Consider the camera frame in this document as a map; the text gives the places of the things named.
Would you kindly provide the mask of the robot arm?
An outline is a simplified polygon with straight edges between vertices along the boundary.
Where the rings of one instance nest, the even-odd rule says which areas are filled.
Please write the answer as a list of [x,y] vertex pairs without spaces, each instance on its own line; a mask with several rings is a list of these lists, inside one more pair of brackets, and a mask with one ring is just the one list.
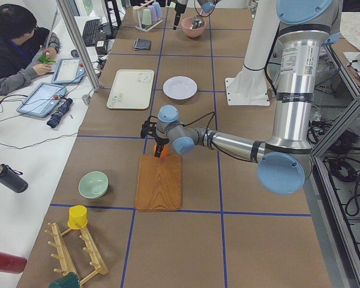
[[[213,9],[215,8],[215,6],[219,3],[219,1],[213,1],[213,0],[197,0],[197,2],[199,3],[202,11],[206,12],[206,13],[212,12]],[[172,3],[175,4],[175,11],[176,11],[175,20],[174,20],[174,24],[173,24],[173,30],[176,30],[179,25],[181,16],[185,13],[185,10],[186,10],[187,4],[188,4],[188,0],[167,0],[166,1],[167,6],[169,6]]]
[[208,127],[188,128],[177,108],[163,106],[157,122],[145,121],[141,138],[152,136],[160,155],[166,144],[182,155],[200,145],[257,164],[262,185],[276,194],[300,190],[312,169],[306,133],[314,100],[319,50],[340,33],[341,1],[260,1],[243,68],[226,80],[230,105],[263,105],[267,101],[266,66],[273,45],[282,44],[280,74],[275,93],[272,136],[255,141]]

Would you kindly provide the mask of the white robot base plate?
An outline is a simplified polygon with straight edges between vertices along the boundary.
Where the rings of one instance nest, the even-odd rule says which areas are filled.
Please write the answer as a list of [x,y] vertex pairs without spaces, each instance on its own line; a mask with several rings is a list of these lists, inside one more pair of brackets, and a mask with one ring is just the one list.
[[229,106],[269,106],[266,80],[226,78],[226,97]]

